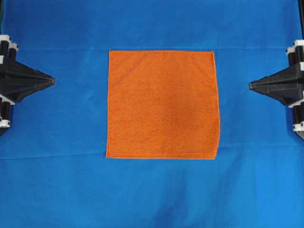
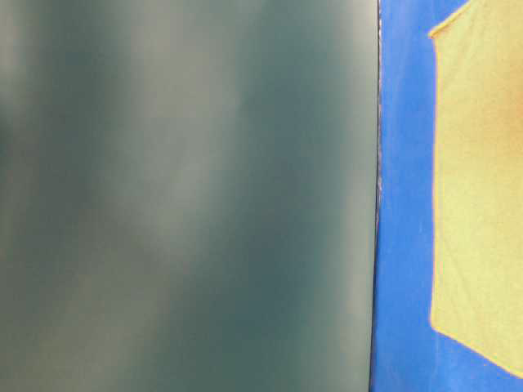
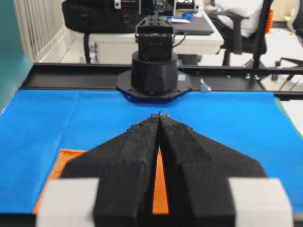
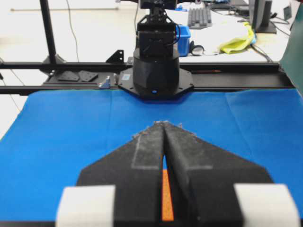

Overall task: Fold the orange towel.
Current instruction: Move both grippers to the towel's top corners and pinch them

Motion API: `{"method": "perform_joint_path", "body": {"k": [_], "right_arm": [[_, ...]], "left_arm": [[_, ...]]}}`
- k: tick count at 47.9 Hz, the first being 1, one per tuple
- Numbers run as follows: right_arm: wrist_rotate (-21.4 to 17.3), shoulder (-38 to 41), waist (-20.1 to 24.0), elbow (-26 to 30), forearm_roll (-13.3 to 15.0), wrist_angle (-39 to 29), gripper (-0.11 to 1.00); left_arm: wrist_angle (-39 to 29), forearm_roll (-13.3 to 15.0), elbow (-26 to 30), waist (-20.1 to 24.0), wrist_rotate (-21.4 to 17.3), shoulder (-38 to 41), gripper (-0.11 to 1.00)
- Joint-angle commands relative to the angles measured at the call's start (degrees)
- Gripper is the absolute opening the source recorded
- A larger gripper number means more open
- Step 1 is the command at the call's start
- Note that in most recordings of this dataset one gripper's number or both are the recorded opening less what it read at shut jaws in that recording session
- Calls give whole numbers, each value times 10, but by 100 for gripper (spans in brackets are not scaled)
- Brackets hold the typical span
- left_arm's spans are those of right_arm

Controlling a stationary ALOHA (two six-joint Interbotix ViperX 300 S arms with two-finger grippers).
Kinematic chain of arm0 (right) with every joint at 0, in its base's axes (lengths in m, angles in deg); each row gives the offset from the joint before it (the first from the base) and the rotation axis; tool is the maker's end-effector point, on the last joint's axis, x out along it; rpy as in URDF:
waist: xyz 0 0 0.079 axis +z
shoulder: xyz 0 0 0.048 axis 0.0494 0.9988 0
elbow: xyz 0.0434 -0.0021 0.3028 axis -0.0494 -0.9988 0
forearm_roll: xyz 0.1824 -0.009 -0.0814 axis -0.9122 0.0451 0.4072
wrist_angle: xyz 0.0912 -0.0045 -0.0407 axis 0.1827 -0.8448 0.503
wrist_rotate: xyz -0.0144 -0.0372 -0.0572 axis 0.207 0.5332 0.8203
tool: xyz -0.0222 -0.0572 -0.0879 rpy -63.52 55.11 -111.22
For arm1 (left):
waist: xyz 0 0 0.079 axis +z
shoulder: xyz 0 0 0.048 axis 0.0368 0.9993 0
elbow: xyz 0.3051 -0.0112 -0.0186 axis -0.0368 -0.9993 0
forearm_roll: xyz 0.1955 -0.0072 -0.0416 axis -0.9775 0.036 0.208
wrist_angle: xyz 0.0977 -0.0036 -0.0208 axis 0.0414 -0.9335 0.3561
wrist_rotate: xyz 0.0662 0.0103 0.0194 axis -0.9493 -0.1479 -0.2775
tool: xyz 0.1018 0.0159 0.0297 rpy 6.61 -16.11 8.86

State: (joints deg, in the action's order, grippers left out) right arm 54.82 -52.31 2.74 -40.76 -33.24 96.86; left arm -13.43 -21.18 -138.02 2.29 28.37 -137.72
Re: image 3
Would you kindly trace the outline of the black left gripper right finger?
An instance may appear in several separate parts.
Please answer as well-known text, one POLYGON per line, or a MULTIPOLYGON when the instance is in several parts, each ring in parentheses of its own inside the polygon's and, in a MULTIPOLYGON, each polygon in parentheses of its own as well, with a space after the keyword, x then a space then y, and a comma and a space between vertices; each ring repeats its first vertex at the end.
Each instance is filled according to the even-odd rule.
POLYGON ((168 116, 159 127, 169 211, 178 226, 293 226, 281 182, 260 162, 168 116))

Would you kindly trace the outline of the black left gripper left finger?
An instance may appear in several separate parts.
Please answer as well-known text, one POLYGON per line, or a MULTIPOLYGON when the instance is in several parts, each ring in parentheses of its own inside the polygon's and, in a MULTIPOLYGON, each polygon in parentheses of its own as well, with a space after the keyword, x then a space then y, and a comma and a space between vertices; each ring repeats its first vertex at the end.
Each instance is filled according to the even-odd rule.
POLYGON ((159 116, 70 160, 49 182, 38 227, 137 227, 152 213, 159 116))

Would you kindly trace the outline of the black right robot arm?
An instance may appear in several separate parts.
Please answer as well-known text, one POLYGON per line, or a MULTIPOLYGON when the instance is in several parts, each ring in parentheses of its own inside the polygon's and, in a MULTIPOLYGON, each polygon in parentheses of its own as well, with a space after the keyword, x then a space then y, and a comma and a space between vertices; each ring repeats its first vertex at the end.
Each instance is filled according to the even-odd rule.
POLYGON ((177 85, 177 56, 173 52, 175 31, 168 16, 176 10, 174 0, 141 0, 135 41, 138 51, 132 55, 132 85, 145 93, 165 93, 177 85))

